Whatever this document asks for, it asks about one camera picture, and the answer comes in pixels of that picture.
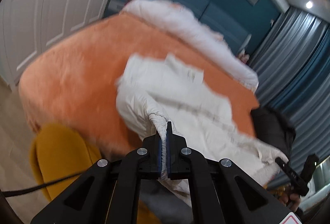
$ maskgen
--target metal screw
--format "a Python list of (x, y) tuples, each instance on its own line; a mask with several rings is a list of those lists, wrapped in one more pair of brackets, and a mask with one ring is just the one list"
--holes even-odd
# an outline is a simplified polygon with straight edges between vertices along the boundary
[(101, 159), (97, 161), (97, 165), (99, 167), (105, 167), (108, 164), (108, 161), (106, 159)]
[(191, 149), (189, 149), (189, 148), (183, 148), (183, 149), (181, 149), (181, 153), (184, 154), (184, 155), (191, 154)]
[(229, 167), (229, 166), (231, 166), (231, 160), (229, 160), (229, 159), (222, 159), (221, 160), (221, 164), (224, 167)]
[(147, 149), (145, 149), (145, 148), (139, 148), (136, 152), (137, 152), (139, 155), (145, 155), (148, 151), (147, 151)]

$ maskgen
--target ceiling light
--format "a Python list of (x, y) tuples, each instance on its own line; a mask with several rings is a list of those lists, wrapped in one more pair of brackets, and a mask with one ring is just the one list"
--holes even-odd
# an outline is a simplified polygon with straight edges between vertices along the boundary
[(312, 8), (313, 7), (313, 2), (312, 1), (309, 1), (307, 4), (306, 4), (306, 7), (309, 9), (309, 8)]

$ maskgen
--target white cabinet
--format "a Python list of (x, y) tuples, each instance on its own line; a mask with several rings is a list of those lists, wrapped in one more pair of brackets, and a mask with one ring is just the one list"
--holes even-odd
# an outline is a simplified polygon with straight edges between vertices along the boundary
[(102, 17), (107, 0), (2, 0), (0, 57), (11, 86), (51, 45)]

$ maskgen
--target blue curtain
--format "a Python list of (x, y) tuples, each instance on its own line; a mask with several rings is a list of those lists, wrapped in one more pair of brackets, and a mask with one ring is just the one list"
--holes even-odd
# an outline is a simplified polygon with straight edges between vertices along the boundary
[[(300, 172), (309, 154), (330, 155), (330, 26), (291, 8), (261, 47), (250, 62), (261, 78), (256, 95), (294, 123), (291, 166)], [(281, 173), (269, 187), (287, 181)]]

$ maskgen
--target orange bed sheet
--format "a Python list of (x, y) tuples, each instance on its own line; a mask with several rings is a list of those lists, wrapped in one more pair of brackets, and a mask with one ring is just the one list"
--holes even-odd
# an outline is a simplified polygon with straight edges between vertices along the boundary
[(116, 80), (132, 53), (164, 59), (172, 52), (186, 64), (204, 70), (215, 92), (229, 97), (238, 129), (255, 136), (250, 110), (254, 94), (210, 60), (175, 37), (120, 14), (66, 38), (38, 57), (23, 73), (19, 94), (27, 120), (37, 132), (48, 122), (77, 130), (106, 153), (126, 154), (139, 147), (116, 111)]

